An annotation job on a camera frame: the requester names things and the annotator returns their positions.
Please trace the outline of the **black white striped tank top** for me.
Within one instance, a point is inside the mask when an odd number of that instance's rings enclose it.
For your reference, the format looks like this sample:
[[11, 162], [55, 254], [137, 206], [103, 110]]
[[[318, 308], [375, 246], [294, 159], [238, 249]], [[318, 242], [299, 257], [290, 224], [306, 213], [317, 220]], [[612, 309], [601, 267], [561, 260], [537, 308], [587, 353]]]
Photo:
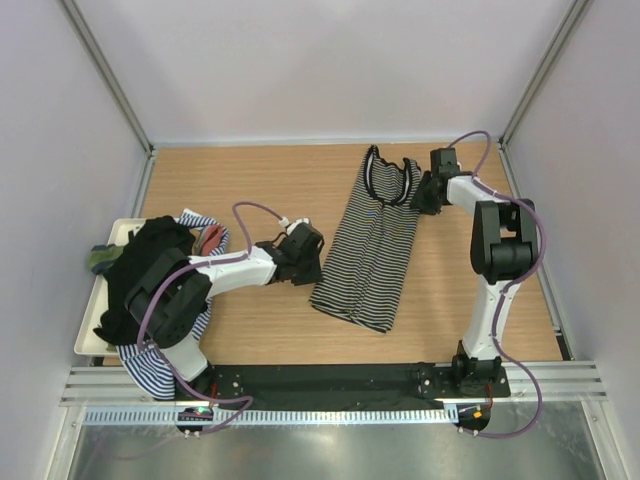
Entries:
[[310, 297], [319, 312], [385, 334], [394, 325], [419, 212], [416, 161], [386, 161], [372, 145], [359, 167], [344, 214]]

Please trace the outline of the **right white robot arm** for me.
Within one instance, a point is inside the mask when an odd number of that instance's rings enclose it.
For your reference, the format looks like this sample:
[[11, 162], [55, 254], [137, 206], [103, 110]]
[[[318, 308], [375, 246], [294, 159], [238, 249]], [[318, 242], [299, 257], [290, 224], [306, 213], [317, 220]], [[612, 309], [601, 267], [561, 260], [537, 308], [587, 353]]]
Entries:
[[470, 262], [478, 292], [449, 370], [454, 390], [472, 396], [500, 382], [508, 314], [521, 284], [540, 266], [546, 236], [531, 200], [489, 188], [461, 168], [452, 147], [430, 152], [430, 170], [411, 202], [412, 208], [432, 216], [449, 205], [472, 217]]

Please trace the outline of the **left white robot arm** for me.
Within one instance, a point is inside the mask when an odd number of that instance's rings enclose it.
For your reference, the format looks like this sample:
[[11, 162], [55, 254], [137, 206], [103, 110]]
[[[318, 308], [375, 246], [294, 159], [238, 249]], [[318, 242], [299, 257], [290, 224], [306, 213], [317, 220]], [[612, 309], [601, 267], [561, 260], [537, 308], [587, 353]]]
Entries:
[[210, 257], [186, 256], [169, 249], [125, 297], [124, 306], [178, 374], [177, 387], [189, 399], [204, 398], [212, 387], [209, 366], [191, 334], [197, 315], [214, 296], [232, 290], [321, 279], [323, 235], [307, 219], [287, 226], [274, 241]]

